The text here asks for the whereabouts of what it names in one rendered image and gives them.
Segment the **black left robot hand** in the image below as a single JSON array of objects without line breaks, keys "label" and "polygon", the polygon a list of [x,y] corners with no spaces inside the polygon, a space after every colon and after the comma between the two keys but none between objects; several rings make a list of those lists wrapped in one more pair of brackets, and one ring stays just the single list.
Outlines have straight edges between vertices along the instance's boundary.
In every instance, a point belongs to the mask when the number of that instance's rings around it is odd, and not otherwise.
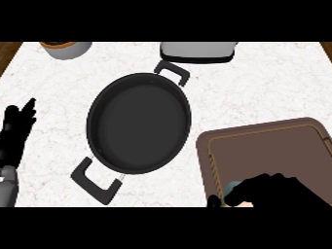
[{"label": "black left robot hand", "polygon": [[36,122],[35,102],[33,98],[23,109],[17,105],[7,107],[0,130],[0,168],[7,165],[20,167],[26,143]]}]

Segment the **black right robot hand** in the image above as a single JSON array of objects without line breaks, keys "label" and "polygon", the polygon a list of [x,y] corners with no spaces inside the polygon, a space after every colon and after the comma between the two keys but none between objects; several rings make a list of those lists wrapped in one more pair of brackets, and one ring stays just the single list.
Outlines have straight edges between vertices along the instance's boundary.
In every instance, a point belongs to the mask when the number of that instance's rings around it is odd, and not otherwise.
[{"label": "black right robot hand", "polygon": [[287,178],[281,173],[266,173],[249,178],[221,199],[212,195],[207,199],[209,207],[221,207],[222,203],[237,207],[249,202],[254,208],[287,207],[330,208],[331,205],[305,186],[296,177]]}]

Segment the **brown tray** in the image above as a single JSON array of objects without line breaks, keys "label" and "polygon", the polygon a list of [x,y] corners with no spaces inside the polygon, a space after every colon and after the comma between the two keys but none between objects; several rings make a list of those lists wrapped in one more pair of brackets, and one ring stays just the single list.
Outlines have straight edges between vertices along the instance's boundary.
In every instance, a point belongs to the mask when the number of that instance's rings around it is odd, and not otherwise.
[{"label": "brown tray", "polygon": [[332,138],[314,118],[204,132],[195,142],[204,192],[266,173],[294,177],[332,205]]}]

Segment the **grey plant pot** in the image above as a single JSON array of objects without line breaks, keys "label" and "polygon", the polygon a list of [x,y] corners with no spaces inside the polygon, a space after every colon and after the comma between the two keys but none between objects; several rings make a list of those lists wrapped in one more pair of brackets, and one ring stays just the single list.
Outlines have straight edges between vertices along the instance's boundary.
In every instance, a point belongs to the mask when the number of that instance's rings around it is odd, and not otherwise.
[{"label": "grey plant pot", "polygon": [[49,55],[61,60],[69,60],[80,57],[89,50],[91,42],[66,42],[64,44],[49,44],[40,42]]}]

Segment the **white appliance with black base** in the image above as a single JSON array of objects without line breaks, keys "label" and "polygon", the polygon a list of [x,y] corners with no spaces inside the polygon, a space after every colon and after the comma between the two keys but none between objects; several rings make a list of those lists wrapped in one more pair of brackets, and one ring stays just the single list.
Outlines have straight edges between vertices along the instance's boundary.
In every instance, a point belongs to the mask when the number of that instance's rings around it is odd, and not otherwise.
[{"label": "white appliance with black base", "polygon": [[225,63],[235,56],[237,42],[162,42],[162,58],[181,63]]}]

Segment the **black two-handled pot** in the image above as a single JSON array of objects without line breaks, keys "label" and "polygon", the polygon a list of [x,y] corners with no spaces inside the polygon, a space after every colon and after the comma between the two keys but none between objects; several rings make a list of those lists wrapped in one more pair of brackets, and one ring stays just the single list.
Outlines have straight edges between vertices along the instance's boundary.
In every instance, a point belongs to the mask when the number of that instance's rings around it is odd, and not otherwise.
[{"label": "black two-handled pot", "polygon": [[102,189],[85,172],[95,160],[122,175],[160,169],[179,155],[191,132],[193,109],[182,91],[190,71],[163,60],[151,73],[116,80],[97,96],[86,117],[86,140],[92,155],[71,179],[89,195],[108,204],[123,180]]}]

